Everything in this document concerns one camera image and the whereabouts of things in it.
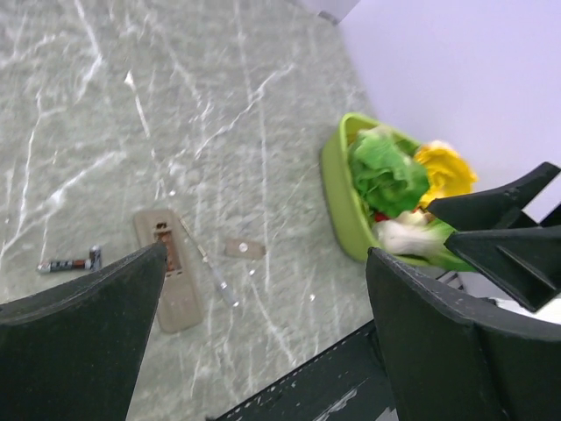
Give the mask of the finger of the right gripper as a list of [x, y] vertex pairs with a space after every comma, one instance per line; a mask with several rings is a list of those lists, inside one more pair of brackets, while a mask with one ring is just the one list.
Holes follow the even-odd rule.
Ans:
[[528, 311], [560, 295], [558, 225], [456, 232], [445, 246]]
[[455, 229], [515, 229], [551, 227], [560, 224], [556, 207], [537, 222], [523, 211], [560, 173], [560, 168], [544, 162], [523, 177], [504, 186], [461, 196], [439, 198], [428, 212]]

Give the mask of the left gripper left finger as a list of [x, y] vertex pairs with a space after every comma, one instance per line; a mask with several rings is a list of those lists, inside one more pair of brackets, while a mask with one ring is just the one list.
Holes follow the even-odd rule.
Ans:
[[1, 306], [3, 420], [124, 420], [167, 270], [157, 242]]

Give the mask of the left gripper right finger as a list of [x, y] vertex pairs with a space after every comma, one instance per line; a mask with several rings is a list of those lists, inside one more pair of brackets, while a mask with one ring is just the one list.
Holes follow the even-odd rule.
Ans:
[[370, 248], [368, 295], [401, 420], [558, 420], [560, 327]]

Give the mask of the AAA battery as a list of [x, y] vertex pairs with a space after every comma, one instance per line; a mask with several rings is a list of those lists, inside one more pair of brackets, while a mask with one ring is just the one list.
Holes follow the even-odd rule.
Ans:
[[50, 260], [40, 263], [37, 270], [42, 273], [66, 272], [73, 270], [91, 270], [91, 260]]
[[95, 272], [103, 266], [102, 249], [100, 246], [92, 246], [89, 249], [90, 270]]

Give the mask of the beige remote control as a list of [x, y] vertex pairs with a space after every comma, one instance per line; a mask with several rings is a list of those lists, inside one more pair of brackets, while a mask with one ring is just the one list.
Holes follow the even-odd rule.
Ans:
[[203, 306], [192, 274], [178, 215], [169, 209], [140, 210], [133, 216], [140, 246], [161, 241], [167, 249], [167, 269], [157, 309], [160, 329], [182, 332], [203, 320]]

